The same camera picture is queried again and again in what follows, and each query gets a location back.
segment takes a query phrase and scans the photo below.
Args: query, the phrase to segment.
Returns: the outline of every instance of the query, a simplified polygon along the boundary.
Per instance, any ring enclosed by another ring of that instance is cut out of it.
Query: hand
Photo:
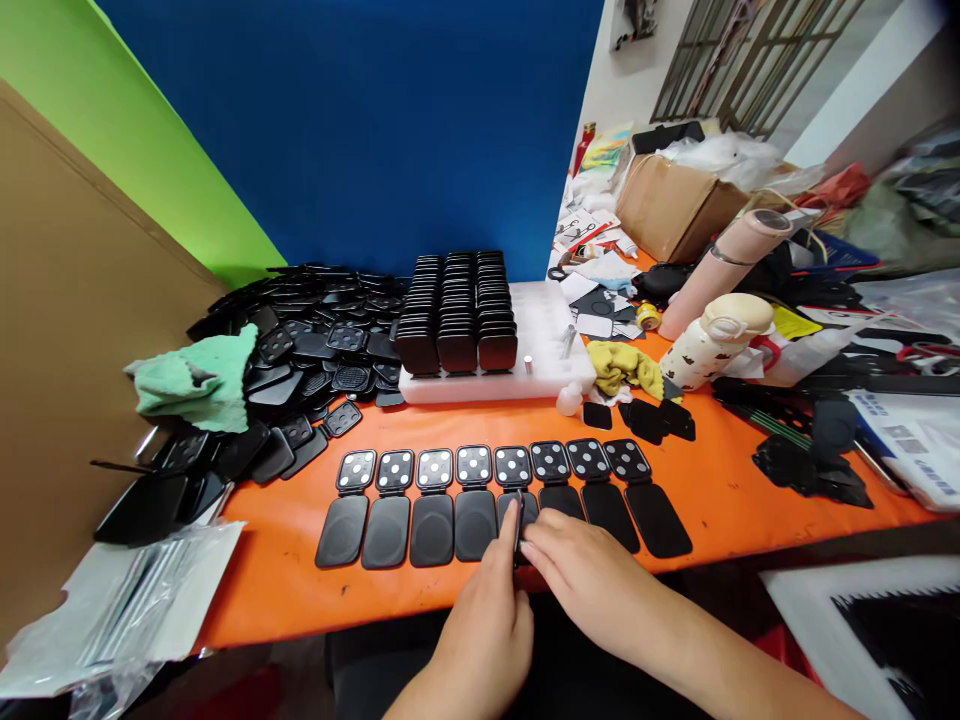
[[[510,501],[447,618],[433,658],[397,698],[388,718],[492,720],[513,702],[530,670],[533,613],[513,586],[518,503]]]
[[[550,508],[524,529],[524,556],[584,634],[640,667],[636,633],[655,626],[670,592],[606,530]]]

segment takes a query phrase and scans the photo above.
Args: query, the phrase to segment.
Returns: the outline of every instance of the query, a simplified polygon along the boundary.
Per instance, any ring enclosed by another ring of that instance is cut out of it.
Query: green cloth
[[[135,360],[133,375],[141,415],[179,415],[201,430],[241,433],[247,429],[243,370],[257,341],[250,324],[239,336],[217,335],[189,347]]]

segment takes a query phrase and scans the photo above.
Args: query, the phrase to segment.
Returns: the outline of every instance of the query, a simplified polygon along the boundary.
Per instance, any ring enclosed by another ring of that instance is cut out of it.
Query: yellow cloth
[[[663,400],[663,376],[660,366],[649,355],[626,343],[587,344],[587,352],[597,371],[597,387],[607,395],[616,395],[620,383],[639,385],[654,400]]]

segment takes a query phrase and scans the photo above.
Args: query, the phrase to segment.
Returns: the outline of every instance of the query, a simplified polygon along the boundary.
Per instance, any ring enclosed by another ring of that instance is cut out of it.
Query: white card
[[[593,337],[610,337],[613,334],[613,320],[599,315],[577,315],[577,332]]]

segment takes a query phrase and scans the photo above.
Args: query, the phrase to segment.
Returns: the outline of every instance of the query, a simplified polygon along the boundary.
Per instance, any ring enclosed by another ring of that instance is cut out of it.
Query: cardboard box
[[[695,262],[750,195],[659,155],[634,159],[617,203],[620,225],[655,260]]]

